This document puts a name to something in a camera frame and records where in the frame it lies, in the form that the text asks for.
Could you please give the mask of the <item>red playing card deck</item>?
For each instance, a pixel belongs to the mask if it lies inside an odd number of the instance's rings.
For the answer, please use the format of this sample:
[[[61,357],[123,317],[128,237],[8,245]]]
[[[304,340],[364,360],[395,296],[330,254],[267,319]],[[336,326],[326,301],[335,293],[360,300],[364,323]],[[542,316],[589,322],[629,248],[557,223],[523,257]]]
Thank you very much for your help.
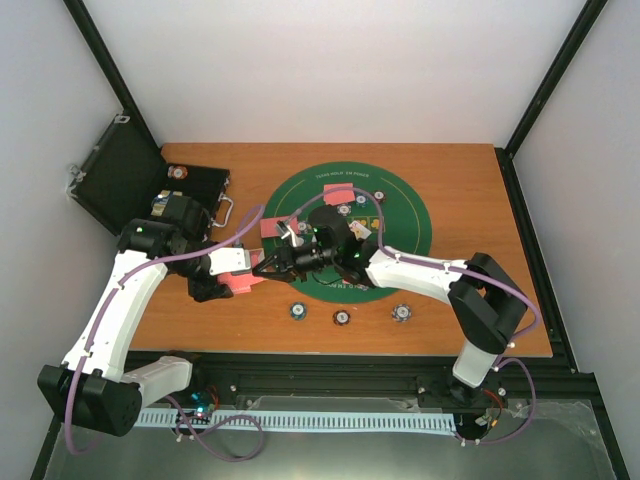
[[[233,275],[224,273],[218,276],[221,284],[227,285],[234,295],[250,293],[252,287],[264,281],[264,278],[256,277],[251,273]]]

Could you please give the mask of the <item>red card seat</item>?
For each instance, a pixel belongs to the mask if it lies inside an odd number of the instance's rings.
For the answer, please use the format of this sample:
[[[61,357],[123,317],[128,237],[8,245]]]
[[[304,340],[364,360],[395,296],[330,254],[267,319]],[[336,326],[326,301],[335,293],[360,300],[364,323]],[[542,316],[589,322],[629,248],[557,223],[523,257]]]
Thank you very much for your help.
[[[281,238],[288,232],[286,217],[263,218],[259,222],[262,239]]]
[[[348,204],[355,200],[352,183],[325,184],[323,200],[326,205],[338,206]]]

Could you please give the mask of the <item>brown 100 chip stack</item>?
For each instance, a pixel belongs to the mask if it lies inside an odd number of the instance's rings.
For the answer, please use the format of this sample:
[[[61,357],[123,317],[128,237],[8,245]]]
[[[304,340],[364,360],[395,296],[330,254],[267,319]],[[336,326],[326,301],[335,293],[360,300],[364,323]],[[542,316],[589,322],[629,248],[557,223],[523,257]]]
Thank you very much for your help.
[[[351,315],[346,310],[337,310],[333,314],[333,322],[335,325],[344,326],[349,324],[351,321]]]

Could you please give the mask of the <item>purple white chip stack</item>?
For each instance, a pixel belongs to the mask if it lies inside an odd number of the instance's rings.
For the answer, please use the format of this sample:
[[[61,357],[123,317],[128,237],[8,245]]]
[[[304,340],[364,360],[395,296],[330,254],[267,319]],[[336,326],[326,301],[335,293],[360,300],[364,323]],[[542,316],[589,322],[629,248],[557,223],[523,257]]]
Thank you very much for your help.
[[[412,316],[412,310],[407,304],[398,304],[392,310],[392,318],[399,323],[407,322]]]

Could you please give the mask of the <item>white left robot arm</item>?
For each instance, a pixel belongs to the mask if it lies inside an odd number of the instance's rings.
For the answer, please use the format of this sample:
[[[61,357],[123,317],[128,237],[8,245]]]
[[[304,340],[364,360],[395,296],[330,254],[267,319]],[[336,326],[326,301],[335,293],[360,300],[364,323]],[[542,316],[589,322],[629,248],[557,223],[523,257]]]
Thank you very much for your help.
[[[134,219],[122,230],[108,283],[86,327],[60,365],[43,366],[37,385],[62,422],[66,441],[82,427],[121,437],[147,406],[176,393],[186,402],[201,400],[208,378],[185,353],[125,370],[126,357],[147,306],[170,274],[185,278],[198,302],[228,298],[219,283],[224,273],[250,268],[250,255],[240,239],[261,219],[254,207],[241,229],[221,242],[204,239],[209,223],[200,204],[172,196],[160,217]]]

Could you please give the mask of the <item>blue 50 chip stack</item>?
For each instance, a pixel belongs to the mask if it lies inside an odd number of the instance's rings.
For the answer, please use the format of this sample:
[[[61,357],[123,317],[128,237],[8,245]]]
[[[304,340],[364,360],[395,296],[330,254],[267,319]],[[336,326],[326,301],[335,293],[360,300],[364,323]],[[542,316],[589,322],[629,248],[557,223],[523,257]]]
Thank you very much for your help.
[[[307,316],[307,307],[303,302],[294,302],[290,305],[289,314],[296,321],[303,320]]]

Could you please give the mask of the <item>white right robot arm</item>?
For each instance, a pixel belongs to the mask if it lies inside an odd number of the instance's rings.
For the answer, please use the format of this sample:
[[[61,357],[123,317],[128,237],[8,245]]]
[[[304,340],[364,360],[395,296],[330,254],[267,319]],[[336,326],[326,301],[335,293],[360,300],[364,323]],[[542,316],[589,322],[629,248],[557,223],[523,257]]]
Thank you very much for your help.
[[[491,256],[446,261],[402,252],[359,236],[328,206],[314,209],[306,224],[310,237],[303,240],[277,222],[280,244],[253,274],[294,283],[331,268],[355,286],[404,290],[450,306],[465,337],[452,367],[451,392],[462,396],[480,389],[527,310],[525,296]]]

